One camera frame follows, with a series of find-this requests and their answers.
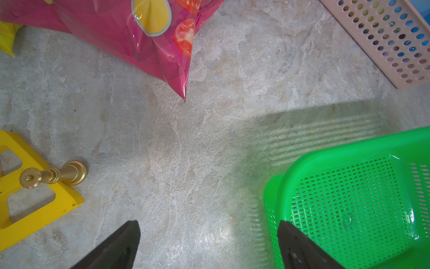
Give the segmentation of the pink chips bag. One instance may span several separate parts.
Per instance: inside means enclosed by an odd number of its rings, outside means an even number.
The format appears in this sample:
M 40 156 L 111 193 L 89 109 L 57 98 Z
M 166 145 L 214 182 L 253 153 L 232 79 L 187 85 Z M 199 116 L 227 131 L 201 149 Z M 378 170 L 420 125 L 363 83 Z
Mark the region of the pink chips bag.
M 1 20 L 70 33 L 187 95 L 194 36 L 221 1 L 2 1 Z

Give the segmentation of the blue chips bag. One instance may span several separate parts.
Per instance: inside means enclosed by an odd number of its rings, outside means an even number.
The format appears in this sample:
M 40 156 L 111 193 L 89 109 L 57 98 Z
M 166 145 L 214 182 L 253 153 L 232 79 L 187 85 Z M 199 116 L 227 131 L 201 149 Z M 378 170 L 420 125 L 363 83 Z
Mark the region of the blue chips bag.
M 410 2 L 424 20 L 430 24 L 430 0 L 410 0 Z

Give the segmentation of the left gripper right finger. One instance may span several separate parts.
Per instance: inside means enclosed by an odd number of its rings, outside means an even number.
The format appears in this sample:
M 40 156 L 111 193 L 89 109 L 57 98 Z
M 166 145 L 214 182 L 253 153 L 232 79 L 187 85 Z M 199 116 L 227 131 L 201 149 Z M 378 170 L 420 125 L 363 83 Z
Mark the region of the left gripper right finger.
M 288 221 L 280 221 L 277 237 L 285 269 L 344 268 Z

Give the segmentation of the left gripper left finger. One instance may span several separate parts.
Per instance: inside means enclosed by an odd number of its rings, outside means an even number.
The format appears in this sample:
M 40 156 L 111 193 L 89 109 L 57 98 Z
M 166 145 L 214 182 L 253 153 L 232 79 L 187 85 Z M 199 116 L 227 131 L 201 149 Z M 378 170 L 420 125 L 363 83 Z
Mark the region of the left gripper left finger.
M 140 243 L 138 221 L 123 224 L 93 251 L 76 263 L 74 269 L 131 269 Z

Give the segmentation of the pink plastic basket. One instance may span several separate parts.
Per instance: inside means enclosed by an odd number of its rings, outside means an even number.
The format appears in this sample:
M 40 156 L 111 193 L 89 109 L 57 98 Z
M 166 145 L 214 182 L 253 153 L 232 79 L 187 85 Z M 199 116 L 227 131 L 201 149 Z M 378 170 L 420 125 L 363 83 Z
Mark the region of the pink plastic basket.
M 410 1 L 322 4 L 398 89 L 430 81 L 430 26 Z

